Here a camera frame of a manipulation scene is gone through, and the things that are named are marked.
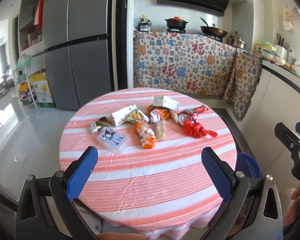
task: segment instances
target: blue plastic basket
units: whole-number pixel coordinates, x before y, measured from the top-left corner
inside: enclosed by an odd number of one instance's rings
[[[261,178],[262,173],[257,161],[250,155],[238,153],[235,171],[242,171],[247,177]]]

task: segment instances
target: stove burner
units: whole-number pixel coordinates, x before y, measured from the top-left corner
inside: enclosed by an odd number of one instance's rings
[[[218,42],[222,42],[222,40],[223,40],[222,38],[218,38],[218,37],[215,37],[215,36],[210,36],[210,35],[203,35],[203,36],[208,37],[208,38],[210,38],[214,41],[218,41]]]
[[[186,33],[186,30],[179,30],[179,29],[167,29],[167,33]]]

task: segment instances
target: bolt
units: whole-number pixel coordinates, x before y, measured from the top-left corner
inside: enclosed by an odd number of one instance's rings
[[[235,174],[236,174],[237,177],[239,177],[239,178],[243,178],[243,177],[244,177],[244,174],[243,174],[242,171],[237,171]]]
[[[270,174],[266,175],[267,180],[273,180],[273,177]]]
[[[32,174],[28,175],[27,178],[26,178],[27,181],[31,181],[32,179],[33,179],[33,175]]]
[[[55,176],[57,177],[57,178],[60,178],[60,177],[62,177],[63,176],[63,171],[57,171],[56,172],[56,174],[55,174]]]

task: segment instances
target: dining table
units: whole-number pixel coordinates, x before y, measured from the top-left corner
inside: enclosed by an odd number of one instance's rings
[[[102,95],[79,109],[60,139],[59,161],[65,170],[88,146],[98,150],[98,162],[79,200],[113,226],[133,228],[149,239],[165,236],[180,239],[189,228],[205,228],[216,214],[222,198],[201,162],[201,152],[211,147],[234,170],[237,151],[224,121],[209,107],[198,114],[200,124],[218,133],[194,138],[173,119],[165,121],[165,136],[152,149],[143,149],[135,124],[112,127],[129,138],[127,148],[113,153],[101,146],[92,122],[136,104],[146,112],[154,96],[179,102],[179,110],[202,106],[189,96],[161,89],[133,88]]]

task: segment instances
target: striped tablecloth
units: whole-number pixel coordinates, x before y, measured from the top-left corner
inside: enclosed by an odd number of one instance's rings
[[[157,239],[180,239],[191,228],[204,228],[222,199],[201,163],[201,150],[210,146],[234,169],[236,147],[222,119],[211,109],[199,114],[199,122],[218,133],[216,138],[188,137],[172,119],[166,135],[151,150],[141,147],[134,125],[115,129],[130,138],[124,154],[102,147],[91,122],[137,104],[145,111],[154,96],[166,95],[179,102],[179,109],[202,105],[188,96],[167,90],[134,88],[112,92],[82,107],[68,122],[60,140],[60,164],[65,170],[88,146],[98,149],[99,159],[79,199],[112,225],[134,228]]]

